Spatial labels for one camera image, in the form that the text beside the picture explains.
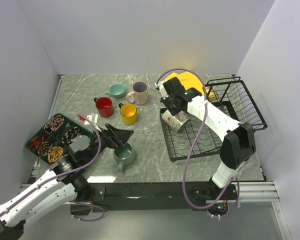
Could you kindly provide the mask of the yellow cloth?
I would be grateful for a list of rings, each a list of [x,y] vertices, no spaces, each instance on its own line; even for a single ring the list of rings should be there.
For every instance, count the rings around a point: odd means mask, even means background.
[[[166,81],[171,80],[172,78],[178,78],[181,85],[186,89],[196,89],[202,95],[204,94],[203,84],[193,73],[184,71],[182,73],[173,72],[165,78]]]

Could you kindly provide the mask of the yellow mug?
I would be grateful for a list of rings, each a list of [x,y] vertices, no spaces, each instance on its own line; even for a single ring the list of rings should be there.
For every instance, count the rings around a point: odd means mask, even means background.
[[[137,108],[131,103],[122,104],[119,103],[119,112],[122,121],[126,125],[133,125],[137,121]]]

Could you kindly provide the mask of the small teal cup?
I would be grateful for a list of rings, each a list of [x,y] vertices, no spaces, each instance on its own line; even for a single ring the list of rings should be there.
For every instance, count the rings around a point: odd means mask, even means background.
[[[124,85],[117,83],[112,85],[106,94],[115,99],[121,99],[126,95],[126,88]]]

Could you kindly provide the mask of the green glazed mug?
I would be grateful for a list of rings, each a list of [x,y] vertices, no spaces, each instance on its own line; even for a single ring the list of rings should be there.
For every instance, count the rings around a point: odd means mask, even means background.
[[[120,172],[122,172],[126,166],[132,164],[136,159],[136,151],[129,143],[126,143],[123,147],[114,149],[112,155],[117,164],[117,169]]]

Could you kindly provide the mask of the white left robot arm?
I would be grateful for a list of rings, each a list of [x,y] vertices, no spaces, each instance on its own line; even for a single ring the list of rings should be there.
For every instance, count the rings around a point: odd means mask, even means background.
[[[133,134],[109,123],[93,132],[71,123],[58,127],[51,138],[62,148],[61,156],[36,182],[0,205],[0,240],[18,240],[26,224],[66,202],[86,200],[92,191],[83,176],[86,168],[104,149],[125,147]]]

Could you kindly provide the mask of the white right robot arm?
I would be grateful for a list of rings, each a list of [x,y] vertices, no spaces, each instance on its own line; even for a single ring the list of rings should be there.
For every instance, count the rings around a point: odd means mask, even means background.
[[[211,102],[207,95],[194,87],[185,89],[177,77],[157,83],[161,94],[160,102],[175,116],[180,112],[201,120],[222,141],[221,163],[212,177],[210,196],[221,199],[226,193],[226,184],[233,178],[238,168],[256,152],[254,129],[248,122],[235,120]]]

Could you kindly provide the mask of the black front base bar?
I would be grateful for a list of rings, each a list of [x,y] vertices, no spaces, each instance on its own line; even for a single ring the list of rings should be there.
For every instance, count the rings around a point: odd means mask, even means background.
[[[221,189],[208,181],[188,181],[185,183],[189,200],[197,206],[212,203]],[[220,200],[235,200],[238,196],[234,182],[228,186]],[[182,188],[182,182],[123,182],[91,183],[90,193],[80,202],[91,203],[107,211],[128,210],[174,210],[190,209]],[[102,213],[101,210],[82,205],[70,205],[72,215],[87,216],[89,211]]]

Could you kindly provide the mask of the red mug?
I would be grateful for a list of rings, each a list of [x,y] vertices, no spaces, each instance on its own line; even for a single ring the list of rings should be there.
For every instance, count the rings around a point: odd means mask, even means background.
[[[109,97],[95,97],[93,100],[101,117],[109,118],[114,114],[113,102]]]

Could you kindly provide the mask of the pink mug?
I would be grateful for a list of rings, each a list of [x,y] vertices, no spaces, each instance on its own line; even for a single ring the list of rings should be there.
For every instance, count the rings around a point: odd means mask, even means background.
[[[145,105],[149,100],[149,87],[143,81],[137,81],[132,85],[132,91],[126,95],[130,104]]]

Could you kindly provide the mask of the green organizer tray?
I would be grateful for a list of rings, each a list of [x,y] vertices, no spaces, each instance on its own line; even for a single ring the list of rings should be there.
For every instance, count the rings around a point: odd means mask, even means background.
[[[61,156],[69,153],[69,145],[77,136],[91,137],[93,134],[67,116],[57,113],[25,143],[25,148],[48,165],[52,165]]]

